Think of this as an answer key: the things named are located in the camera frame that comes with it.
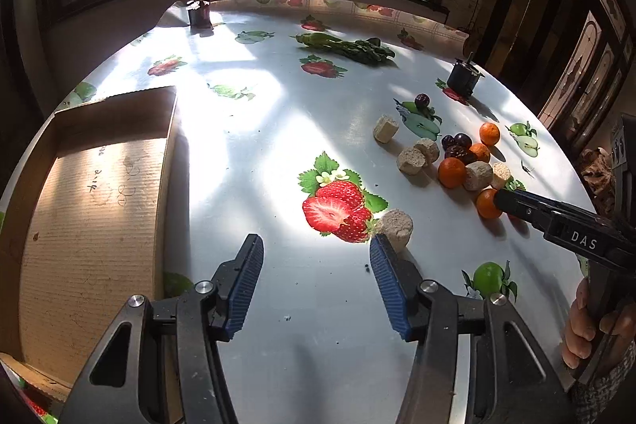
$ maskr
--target tangerine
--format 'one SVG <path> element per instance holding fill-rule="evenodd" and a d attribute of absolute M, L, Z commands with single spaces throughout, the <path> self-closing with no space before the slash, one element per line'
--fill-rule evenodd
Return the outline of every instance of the tangerine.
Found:
<path fill-rule="evenodd" d="M 496 124 L 493 122 L 485 122 L 479 129 L 479 138 L 486 146 L 494 146 L 499 142 L 501 134 Z"/>
<path fill-rule="evenodd" d="M 502 211 L 495 206 L 496 193 L 496 189 L 484 189 L 477 197 L 477 212 L 479 213 L 479 216 L 486 220 L 497 219 L 502 214 Z"/>
<path fill-rule="evenodd" d="M 442 186 L 455 189 L 463 184 L 466 179 L 466 166 L 454 157 L 449 157 L 440 162 L 438 178 Z"/>
<path fill-rule="evenodd" d="M 485 162 L 486 164 L 491 161 L 491 151 L 485 144 L 476 142 L 469 149 L 477 156 L 477 160 Z"/>

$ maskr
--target table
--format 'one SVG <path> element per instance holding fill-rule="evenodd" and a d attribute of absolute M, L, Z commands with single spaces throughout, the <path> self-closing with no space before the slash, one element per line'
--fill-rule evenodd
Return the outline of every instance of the table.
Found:
<path fill-rule="evenodd" d="M 451 57 L 461 48 L 458 32 L 395 10 L 328 1 L 334 0 L 214 4 L 212 21 L 222 24 L 213 31 L 157 27 L 97 67 L 63 103 L 177 86 L 182 138 L 168 200 L 166 272 L 195 282 L 209 278 L 234 257 L 246 234 L 263 238 L 265 262 L 245 326 L 231 343 L 219 344 L 239 420 L 386 424 L 395 420 L 404 395 L 415 344 L 403 343 L 390 328 L 365 268 L 368 244 L 321 236 L 301 209 L 307 195 L 298 175 L 323 151 L 339 168 L 359 174 L 389 208 L 411 215 L 407 255 L 424 278 L 465 294 L 462 269 L 472 273 L 485 261 L 510 260 L 519 286 L 516 308 L 559 365 L 560 331 L 581 279 L 574 254 L 506 216 L 484 222 L 475 195 L 443 189 L 435 170 L 404 176 L 396 155 L 417 137 L 401 123 L 393 141 L 379 145 L 371 129 L 382 114 L 399 119 L 394 99 L 426 93 L 443 120 L 438 142 L 458 132 L 475 140 L 479 126 L 493 121 L 502 133 L 500 158 L 528 190 L 594 211 L 570 162 L 529 109 L 488 73 L 476 86 L 475 106 L 436 85 L 448 78 Z M 269 3 L 273 7 L 265 9 Z M 370 68 L 289 38 L 325 26 L 348 40 L 380 37 L 395 52 L 395 66 Z M 446 58 L 421 46 L 446 50 Z M 505 128 L 526 121 L 537 130 L 534 159 Z M 467 351 L 463 339 L 452 416 L 457 423 L 465 411 Z"/>

